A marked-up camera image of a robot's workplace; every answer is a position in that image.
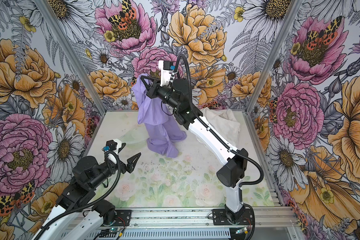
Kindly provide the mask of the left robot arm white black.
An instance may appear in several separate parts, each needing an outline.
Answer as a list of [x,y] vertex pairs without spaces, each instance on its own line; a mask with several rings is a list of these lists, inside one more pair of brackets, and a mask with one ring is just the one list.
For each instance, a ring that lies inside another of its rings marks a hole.
[[[163,106],[163,100],[171,89],[162,80],[142,74],[137,79],[134,91],[139,103],[138,121],[145,124],[150,136],[147,146],[151,151],[168,152],[172,140],[164,128],[168,121],[165,117],[168,109]],[[98,164],[93,156],[79,160],[73,169],[74,177],[58,197],[48,219],[34,236],[35,240],[56,240],[71,220],[87,208],[95,213],[101,223],[113,223],[117,218],[115,206],[106,201],[106,197],[117,187],[123,174],[134,171],[141,157],[138,153],[123,163],[119,153],[125,145],[118,139],[107,141],[103,148],[105,161],[102,164]]]

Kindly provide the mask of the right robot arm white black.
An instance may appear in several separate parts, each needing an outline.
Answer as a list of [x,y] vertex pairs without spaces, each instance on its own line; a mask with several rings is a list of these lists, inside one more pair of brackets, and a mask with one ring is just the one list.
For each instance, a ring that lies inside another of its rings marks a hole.
[[159,98],[172,107],[176,121],[206,144],[220,161],[222,167],[217,171],[217,178],[226,189],[226,218],[230,224],[238,224],[246,211],[239,183],[245,176],[248,163],[239,154],[247,156],[248,153],[244,149],[238,150],[218,134],[193,105],[187,80],[176,79],[161,86],[159,79],[142,76],[142,82],[147,89],[146,95],[151,99]]

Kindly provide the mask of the purple cloth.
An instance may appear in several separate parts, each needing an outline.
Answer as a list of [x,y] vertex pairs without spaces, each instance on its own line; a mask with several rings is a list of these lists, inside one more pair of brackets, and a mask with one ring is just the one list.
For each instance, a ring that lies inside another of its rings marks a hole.
[[179,154],[175,143],[187,138],[187,134],[182,131],[170,114],[167,106],[159,98],[151,99],[147,96],[147,89],[141,77],[137,77],[136,83],[132,86],[138,105],[138,124],[144,124],[148,132],[148,149],[152,152],[176,158]]

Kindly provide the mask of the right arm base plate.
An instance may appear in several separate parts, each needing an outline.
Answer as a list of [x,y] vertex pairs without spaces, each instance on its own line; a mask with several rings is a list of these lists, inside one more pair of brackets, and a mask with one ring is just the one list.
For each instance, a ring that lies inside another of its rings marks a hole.
[[212,220],[215,226],[249,226],[254,223],[254,211],[242,207],[237,213],[224,209],[212,209]]

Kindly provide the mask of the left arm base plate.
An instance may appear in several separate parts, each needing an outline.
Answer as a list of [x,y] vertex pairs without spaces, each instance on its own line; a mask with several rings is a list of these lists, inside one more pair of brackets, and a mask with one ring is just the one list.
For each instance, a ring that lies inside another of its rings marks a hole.
[[132,218],[132,210],[114,210],[111,212],[107,226],[128,227]]

